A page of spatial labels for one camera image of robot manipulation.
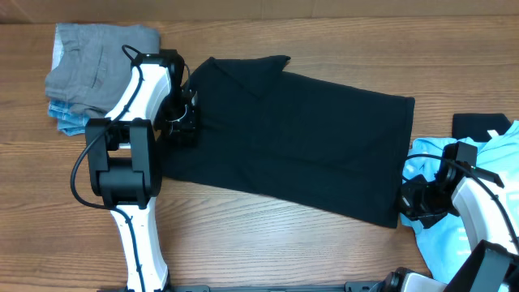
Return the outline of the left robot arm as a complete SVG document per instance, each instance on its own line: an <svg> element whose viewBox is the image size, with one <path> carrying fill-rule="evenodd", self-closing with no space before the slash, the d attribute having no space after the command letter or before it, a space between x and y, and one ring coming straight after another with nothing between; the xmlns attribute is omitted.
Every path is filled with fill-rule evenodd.
<svg viewBox="0 0 519 292"><path fill-rule="evenodd" d="M91 188L118 227L127 263L125 291L171 291L169 268L161 253L156 202L162 174L157 143L192 146L197 140L199 107L189 71L175 49L144 54L124 45L131 80L116 106L85 128Z"/></svg>

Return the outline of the black t-shirt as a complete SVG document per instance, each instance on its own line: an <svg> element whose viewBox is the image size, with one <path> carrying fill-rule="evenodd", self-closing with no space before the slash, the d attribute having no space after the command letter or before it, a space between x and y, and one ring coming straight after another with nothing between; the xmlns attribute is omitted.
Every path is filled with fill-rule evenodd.
<svg viewBox="0 0 519 292"><path fill-rule="evenodd" d="M414 99L290 73L288 63L202 63L191 76L197 143L160 142L163 175L396 227Z"/></svg>

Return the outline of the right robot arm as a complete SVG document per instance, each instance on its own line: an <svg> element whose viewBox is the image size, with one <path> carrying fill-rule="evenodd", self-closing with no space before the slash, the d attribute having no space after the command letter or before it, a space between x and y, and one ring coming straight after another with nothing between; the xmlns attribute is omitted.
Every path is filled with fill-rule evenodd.
<svg viewBox="0 0 519 292"><path fill-rule="evenodd" d="M406 179L397 207L410 220L431 227L448 214L462 219L471 253L453 279L444 284L407 268L398 268L373 286L374 291L497 291L518 289L518 232L505 208L501 177L477 167L475 146L447 145L433 181Z"/></svg>

